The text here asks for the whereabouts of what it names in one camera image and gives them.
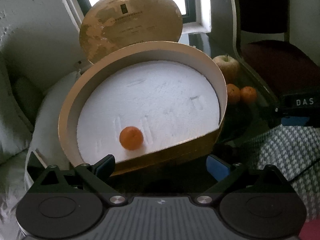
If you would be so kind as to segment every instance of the red chair seat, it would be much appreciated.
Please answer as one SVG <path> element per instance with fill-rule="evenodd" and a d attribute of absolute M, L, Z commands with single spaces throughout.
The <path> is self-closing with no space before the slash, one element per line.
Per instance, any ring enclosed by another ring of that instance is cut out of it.
<path fill-rule="evenodd" d="M 320 67 L 290 43 L 253 42 L 242 46 L 241 53 L 278 97 L 290 90 L 320 86 Z"/>

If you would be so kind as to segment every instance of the white cloth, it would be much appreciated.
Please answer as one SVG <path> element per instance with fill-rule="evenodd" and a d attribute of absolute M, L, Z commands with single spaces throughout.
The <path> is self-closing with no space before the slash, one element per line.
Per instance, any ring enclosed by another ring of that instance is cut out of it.
<path fill-rule="evenodd" d="M 27 152 L 24 150 L 0 165 L 0 240 L 24 237 L 16 220 L 16 208 L 26 193 L 23 177 Z"/>

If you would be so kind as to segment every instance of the gray checkered blanket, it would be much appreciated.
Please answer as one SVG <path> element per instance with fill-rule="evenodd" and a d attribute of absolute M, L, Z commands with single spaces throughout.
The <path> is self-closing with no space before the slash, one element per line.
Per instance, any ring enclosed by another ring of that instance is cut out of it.
<path fill-rule="evenodd" d="M 279 125 L 239 150 L 249 168 L 275 165 L 305 203 L 307 221 L 320 218 L 320 133 L 315 128 Z"/>

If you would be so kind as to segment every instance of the styrofoam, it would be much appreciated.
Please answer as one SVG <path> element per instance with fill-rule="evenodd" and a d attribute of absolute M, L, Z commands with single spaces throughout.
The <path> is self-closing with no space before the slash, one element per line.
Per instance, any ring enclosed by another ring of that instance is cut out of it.
<path fill-rule="evenodd" d="M 84 104 L 77 125 L 77 142 L 86 163 L 107 154 L 116 162 L 159 151 L 197 138 L 219 127 L 217 95 L 193 68 L 171 61 L 137 63 L 103 81 Z M 119 135 L 138 127 L 143 146 L 125 150 Z"/>

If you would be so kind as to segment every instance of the white pillow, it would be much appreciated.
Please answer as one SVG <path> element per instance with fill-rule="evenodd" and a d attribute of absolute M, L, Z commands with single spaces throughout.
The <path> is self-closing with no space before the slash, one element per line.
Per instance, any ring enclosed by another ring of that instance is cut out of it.
<path fill-rule="evenodd" d="M 28 148 L 33 127 L 13 97 L 0 53 L 0 164 Z"/>
<path fill-rule="evenodd" d="M 31 151 L 37 151 L 47 165 L 55 164 L 61 170 L 69 169 L 69 161 L 59 142 L 58 119 L 63 102 L 79 77 L 80 72 L 75 71 L 60 79 L 48 90 L 41 103 L 26 159 L 26 189 L 29 189 L 33 184 L 27 172 Z"/>
<path fill-rule="evenodd" d="M 24 237 L 16 220 L 16 207 L 26 193 L 23 176 L 27 152 L 24 150 L 0 165 L 1 240 L 20 240 Z"/>

